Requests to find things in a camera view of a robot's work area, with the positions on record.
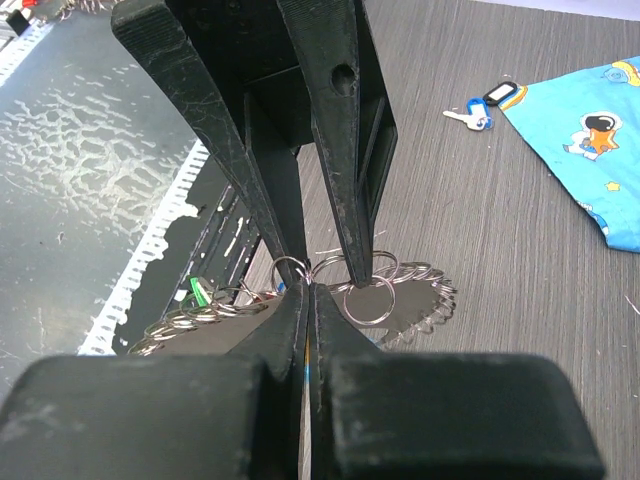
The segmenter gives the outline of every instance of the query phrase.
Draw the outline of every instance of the green object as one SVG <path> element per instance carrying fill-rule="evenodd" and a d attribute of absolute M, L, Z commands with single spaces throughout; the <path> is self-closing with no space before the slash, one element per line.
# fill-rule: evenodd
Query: green object
<path fill-rule="evenodd" d="M 199 307 L 205 307 L 209 304 L 209 302 L 207 302 L 207 300 L 204 298 L 204 295 L 202 294 L 202 286 L 200 285 L 200 282 L 198 282 L 198 277 L 192 277 L 191 280 L 189 280 L 191 282 L 191 290 L 193 290 L 193 294 L 196 297 L 196 302 L 198 302 L 198 306 Z"/>

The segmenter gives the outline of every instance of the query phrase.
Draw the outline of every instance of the blue fabric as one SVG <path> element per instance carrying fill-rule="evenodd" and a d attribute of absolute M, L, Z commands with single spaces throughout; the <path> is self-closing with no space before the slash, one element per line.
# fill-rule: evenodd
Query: blue fabric
<path fill-rule="evenodd" d="M 640 252 L 640 57 L 521 86 L 500 108 L 612 248 Z"/>

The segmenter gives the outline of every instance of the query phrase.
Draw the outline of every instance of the gray wooden table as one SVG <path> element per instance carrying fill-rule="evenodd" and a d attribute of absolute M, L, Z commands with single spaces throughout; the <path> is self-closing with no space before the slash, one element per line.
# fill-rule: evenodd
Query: gray wooden table
<path fill-rule="evenodd" d="M 640 305 L 640 255 L 607 248 L 499 112 L 493 130 L 475 133 L 442 111 L 503 75 L 530 84 L 636 56 L 640 24 L 466 0 L 367 0 L 367 10 L 400 130 L 376 248 L 432 262 L 460 290 L 450 323 L 409 348 L 552 358 L 573 382 L 608 478 L 639 478 L 640 315 L 625 296 Z M 300 168 L 317 262 L 329 253 L 313 252 L 339 243 L 314 147 Z M 266 286 L 269 264 L 261 249 L 250 286 Z"/>

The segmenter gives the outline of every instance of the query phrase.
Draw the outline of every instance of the black plastic part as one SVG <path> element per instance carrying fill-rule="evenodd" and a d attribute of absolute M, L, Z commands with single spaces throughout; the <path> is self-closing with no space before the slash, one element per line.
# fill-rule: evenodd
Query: black plastic part
<path fill-rule="evenodd" d="M 250 478 L 298 478 L 308 315 L 309 287 L 295 284 L 275 313 L 229 352 L 262 357 L 270 373 L 256 425 L 268 447 L 257 452 Z"/>
<path fill-rule="evenodd" d="M 7 25 L 20 36 L 30 27 L 29 20 L 27 20 L 20 10 L 14 10 L 6 18 Z"/>
<path fill-rule="evenodd" d="M 361 0 L 129 0 L 115 36 L 212 153 L 271 255 L 307 258 L 297 164 L 315 140 L 358 286 L 397 130 Z M 295 271 L 279 264 L 287 285 Z"/>
<path fill-rule="evenodd" d="M 540 357 L 341 354 L 328 390 L 337 478 L 604 476 L 569 382 Z"/>
<path fill-rule="evenodd" d="M 259 357 L 59 357 L 0 413 L 3 480 L 241 480 L 267 448 Z"/>
<path fill-rule="evenodd" d="M 312 284 L 309 315 L 309 403 L 311 407 L 311 480 L 333 476 L 333 426 L 329 363 L 338 354 L 382 356 L 382 352 L 340 313 L 325 285 Z"/>
<path fill-rule="evenodd" d="M 499 90 L 500 88 L 502 88 L 504 86 L 511 87 L 511 90 L 507 91 L 506 93 L 504 93 L 500 97 L 495 97 L 494 95 L 492 95 L 494 92 L 496 92 L 497 90 Z M 486 103 L 488 106 L 495 107 L 495 106 L 500 105 L 500 102 L 502 102 L 506 98 L 509 98 L 511 95 L 513 95 L 517 91 L 518 91 L 518 84 L 517 83 L 514 83 L 514 82 L 502 82 L 499 85 L 497 85 L 495 88 L 492 88 L 487 93 L 485 93 L 484 96 L 482 97 L 482 99 L 484 100 L 484 103 Z"/>

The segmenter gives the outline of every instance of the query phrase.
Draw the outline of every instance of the metal ring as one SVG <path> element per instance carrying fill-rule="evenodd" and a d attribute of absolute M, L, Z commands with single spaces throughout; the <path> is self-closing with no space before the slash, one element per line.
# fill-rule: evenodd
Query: metal ring
<path fill-rule="evenodd" d="M 151 355 L 156 350 L 164 348 L 163 343 L 154 343 L 153 340 L 145 338 L 129 349 L 129 355 Z"/>
<path fill-rule="evenodd" d="M 180 303 L 178 303 L 178 310 L 180 311 L 180 313 L 185 316 L 186 318 L 193 318 L 192 315 L 189 314 L 189 312 L 191 310 L 194 310 L 195 308 L 199 308 L 199 307 L 191 307 L 189 309 L 187 309 L 187 303 L 192 302 L 193 300 L 195 300 L 196 296 L 193 293 L 190 293 L 189 295 L 187 295 L 186 297 L 184 297 Z"/>
<path fill-rule="evenodd" d="M 347 307 L 347 298 L 349 297 L 353 289 L 356 287 L 355 285 L 351 285 L 349 287 L 349 289 L 347 290 L 347 293 L 345 293 L 344 298 L 342 299 L 342 306 L 344 307 L 344 313 L 347 315 L 347 317 L 349 317 L 351 321 L 357 323 L 358 325 L 363 325 L 365 327 L 377 325 L 379 323 L 384 322 L 389 317 L 389 315 L 391 315 L 391 312 L 393 312 L 393 309 L 396 306 L 396 290 L 395 288 L 393 288 L 393 285 L 391 284 L 391 282 L 386 278 L 380 277 L 378 275 L 372 275 L 371 278 L 376 279 L 381 283 L 383 283 L 389 289 L 389 293 L 391 294 L 391 304 L 389 305 L 389 308 L 387 309 L 387 311 L 383 313 L 380 317 L 376 318 L 375 320 L 363 321 L 363 320 L 358 320 L 353 315 L 351 315 L 351 312 Z"/>
<path fill-rule="evenodd" d="M 175 328 L 193 328 L 195 326 L 195 323 L 193 323 L 193 320 L 191 318 L 186 318 L 186 317 L 173 317 L 171 319 L 167 319 L 165 318 L 161 323 L 166 323 L 167 325 L 171 325 Z"/>
<path fill-rule="evenodd" d="M 438 285 L 437 287 L 435 287 L 436 292 L 438 292 L 438 294 L 441 297 L 444 296 L 449 296 L 449 295 L 455 295 L 456 293 L 458 293 L 458 291 L 450 286 L 445 286 L 445 285 Z"/>
<path fill-rule="evenodd" d="M 311 270 L 311 277 L 315 281 L 316 277 L 320 274 L 322 270 L 330 267 L 334 263 L 343 262 L 344 260 L 345 260 L 344 255 L 333 255 L 331 257 L 325 258 L 319 264 L 313 267 L 313 269 Z M 345 282 L 332 283 L 331 285 L 327 285 L 327 288 L 331 293 L 340 293 L 340 292 L 347 291 L 350 286 L 351 286 L 351 282 L 347 280 Z"/>
<path fill-rule="evenodd" d="M 302 277 L 307 281 L 307 283 L 311 283 L 310 282 L 310 273 L 309 273 L 309 269 L 307 268 L 307 266 L 302 263 L 300 260 L 298 260 L 295 257 L 289 257 L 287 255 L 283 256 L 283 257 L 278 257 L 276 258 L 273 263 L 271 264 L 271 289 L 274 292 L 278 292 L 278 285 L 276 285 L 276 269 L 278 267 L 278 263 L 282 262 L 283 260 L 289 260 L 297 265 L 299 265 L 300 267 L 302 267 L 302 272 L 300 272 L 299 270 L 297 270 L 297 272 L 299 274 L 302 275 Z"/>
<path fill-rule="evenodd" d="M 246 293 L 247 295 L 249 295 L 251 298 L 253 298 L 254 300 L 258 300 L 259 302 L 263 302 L 264 301 L 264 297 L 262 297 L 262 295 L 252 292 L 251 290 L 249 290 L 248 288 L 244 288 L 244 287 L 224 287 L 224 288 L 220 288 L 218 289 L 218 292 L 241 292 L 241 293 Z M 262 312 L 265 308 L 267 308 L 264 304 L 262 303 L 250 303 L 249 305 L 230 305 L 230 304 L 226 304 L 226 303 L 221 303 L 215 299 L 213 299 L 211 301 L 211 304 L 214 305 L 215 307 L 218 307 L 220 310 L 224 310 L 226 312 L 230 312 L 230 313 L 238 313 L 242 316 L 251 316 L 251 315 L 257 315 L 258 313 Z"/>
<path fill-rule="evenodd" d="M 167 340 L 171 340 L 172 338 L 177 337 L 178 335 L 185 333 L 184 329 L 175 329 L 171 325 L 166 325 L 164 327 L 160 327 L 153 332 L 152 335 L 149 335 L 149 338 L 153 340 L 164 342 Z"/>
<path fill-rule="evenodd" d="M 416 275 L 416 273 L 418 272 L 418 265 L 415 265 L 414 263 L 401 263 L 400 264 L 400 269 L 398 270 L 398 275 L 401 274 L 401 276 L 396 275 L 396 277 L 391 280 L 388 277 L 385 277 L 387 280 L 392 281 L 392 283 L 394 285 L 397 285 L 399 283 L 404 283 L 408 280 L 413 280 L 414 276 Z M 395 267 L 393 265 L 389 265 L 387 267 L 382 267 L 378 270 L 376 270 L 376 274 L 380 275 L 381 277 L 384 277 L 384 274 L 386 274 L 388 271 L 395 269 Z"/>
<path fill-rule="evenodd" d="M 429 274 L 433 267 L 430 264 L 424 262 L 414 262 L 417 266 L 416 273 L 413 275 L 412 280 L 424 280 Z"/>
<path fill-rule="evenodd" d="M 204 307 L 194 307 L 185 312 L 185 315 L 197 322 L 198 324 L 202 323 L 218 323 L 221 322 L 223 317 L 222 312 L 220 310 L 214 310 L 211 308 L 211 305 L 206 305 Z"/>
<path fill-rule="evenodd" d="M 481 127 L 485 130 L 489 130 L 493 128 L 493 122 L 490 117 L 480 117 L 478 119 L 478 123 L 476 124 L 478 127 Z"/>
<path fill-rule="evenodd" d="M 373 257 L 385 257 L 388 258 L 389 260 L 391 260 L 393 262 L 393 264 L 395 265 L 395 268 L 393 270 L 393 274 L 388 278 L 388 280 L 390 282 L 393 281 L 394 278 L 396 278 L 396 275 L 398 275 L 398 270 L 400 270 L 400 262 L 398 261 L 398 257 L 396 257 L 393 253 L 391 252 L 386 252 L 384 250 L 374 250 L 373 251 Z M 389 265 L 387 267 L 380 267 L 378 270 L 375 270 L 373 272 L 373 275 L 371 275 L 371 278 L 373 278 L 374 276 L 378 276 L 380 277 L 381 275 L 378 273 L 380 270 L 386 270 L 389 267 Z"/>
<path fill-rule="evenodd" d="M 444 272 L 435 268 L 431 269 L 431 273 L 421 280 L 425 282 L 438 282 L 444 278 Z"/>
<path fill-rule="evenodd" d="M 253 298 L 253 301 L 242 306 L 251 305 L 253 303 L 266 302 L 267 300 L 271 300 L 272 298 L 278 295 L 278 292 L 273 292 L 273 293 L 272 292 L 255 292 L 247 286 L 244 280 L 240 280 L 240 288 L 243 288 L 245 293 Z"/>

